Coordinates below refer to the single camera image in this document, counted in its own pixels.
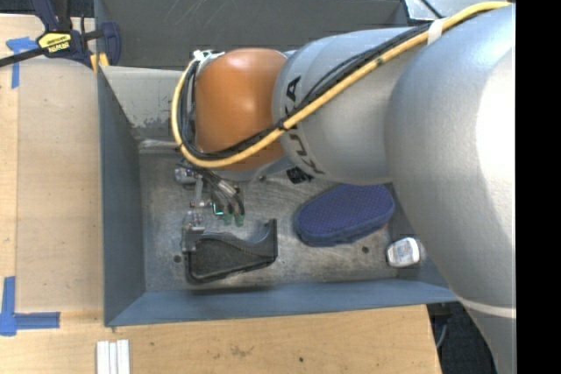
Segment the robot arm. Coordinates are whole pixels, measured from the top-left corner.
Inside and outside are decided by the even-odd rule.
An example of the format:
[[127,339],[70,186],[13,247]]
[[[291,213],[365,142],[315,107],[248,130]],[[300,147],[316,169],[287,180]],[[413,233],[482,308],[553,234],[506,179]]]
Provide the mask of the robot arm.
[[341,183],[392,182],[499,372],[515,371],[514,23],[514,5],[491,3],[288,57],[193,63],[175,91],[175,140],[195,169],[226,180],[297,166]]

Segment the blue sponge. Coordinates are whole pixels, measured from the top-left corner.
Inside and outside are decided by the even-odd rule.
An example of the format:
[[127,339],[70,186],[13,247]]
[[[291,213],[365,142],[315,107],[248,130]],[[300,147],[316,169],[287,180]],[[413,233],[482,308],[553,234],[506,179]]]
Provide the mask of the blue sponge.
[[352,243],[382,229],[394,211],[394,198],[383,185],[343,184],[296,211],[295,230],[309,246]]

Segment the wooden table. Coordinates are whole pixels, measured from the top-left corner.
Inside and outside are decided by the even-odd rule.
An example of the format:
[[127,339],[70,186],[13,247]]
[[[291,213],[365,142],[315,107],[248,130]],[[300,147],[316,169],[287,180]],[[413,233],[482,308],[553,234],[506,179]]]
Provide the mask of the wooden table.
[[[11,54],[4,45],[6,39],[35,38],[41,31],[41,23],[33,16],[0,15],[0,57]],[[21,65],[21,80],[25,83],[26,78],[34,75],[48,80],[60,71],[80,70],[79,82],[90,82],[84,78],[89,75],[79,66],[71,61],[38,57]],[[121,339],[130,342],[131,372],[135,374],[442,373],[429,316],[423,305],[106,328],[100,302],[102,257],[97,208],[88,209],[93,216],[89,219],[85,219],[87,216],[83,213],[73,221],[57,216],[61,210],[83,208],[85,203],[98,201],[97,174],[80,165],[68,168],[64,154],[49,154],[57,151],[57,145],[62,145],[59,149],[65,151],[65,142],[75,138],[74,125],[57,136],[43,131],[40,142],[20,132],[18,122],[29,111],[19,111],[19,92],[20,88],[11,88],[11,67],[1,68],[0,289],[4,277],[16,275],[17,286],[21,286],[16,291],[16,311],[39,312],[49,308],[60,311],[60,328],[20,330],[13,337],[0,336],[0,373],[93,373],[96,343]],[[49,97],[45,102],[54,100]],[[94,133],[91,138],[96,148],[98,136]],[[36,165],[30,165],[29,154],[25,151],[41,149],[44,149],[43,159],[38,158]],[[91,159],[96,153],[85,152],[76,157]],[[18,170],[18,161],[22,158],[26,161],[25,170],[22,167]],[[65,176],[65,170],[70,169],[83,169],[84,173]],[[48,192],[43,192],[44,197],[37,196],[31,208],[25,205],[21,195],[32,193],[33,186],[23,188],[18,180],[32,180],[33,171],[40,180],[45,176],[49,188]],[[78,193],[72,185],[75,182],[81,183],[79,186],[83,189]],[[83,199],[88,201],[62,196],[65,192],[70,196],[84,192]],[[45,220],[36,223],[37,217],[32,220],[33,214],[39,216],[42,210]],[[82,255],[80,263],[75,261],[78,251]]]

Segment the black plastic part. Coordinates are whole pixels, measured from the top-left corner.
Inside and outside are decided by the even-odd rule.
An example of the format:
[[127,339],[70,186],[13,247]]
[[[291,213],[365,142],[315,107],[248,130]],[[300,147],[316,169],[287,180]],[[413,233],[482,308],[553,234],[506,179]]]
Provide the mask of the black plastic part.
[[264,225],[266,234],[247,242],[229,233],[204,233],[187,252],[187,281],[194,284],[224,279],[234,273],[265,268],[278,256],[277,222]]
[[287,170],[287,176],[293,184],[300,184],[304,181],[312,181],[313,176],[305,173],[299,167],[292,167]]

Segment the gray bin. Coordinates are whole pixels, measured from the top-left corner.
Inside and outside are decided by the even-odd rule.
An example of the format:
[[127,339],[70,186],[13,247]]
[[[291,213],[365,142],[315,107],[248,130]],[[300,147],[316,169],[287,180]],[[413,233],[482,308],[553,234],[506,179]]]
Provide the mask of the gray bin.
[[123,53],[98,77],[102,158],[104,320],[107,326],[310,314],[455,301],[423,253],[420,264],[388,267],[389,242],[415,233],[399,202],[389,226],[331,249],[299,242],[291,216],[335,183],[292,185],[283,173],[244,186],[243,228],[251,238],[276,218],[279,257],[269,267],[190,285],[181,254],[188,192],[174,182],[180,154],[169,103],[189,54],[264,46],[290,51],[332,34],[404,26],[397,2],[376,0],[95,0],[96,21],[117,22]]

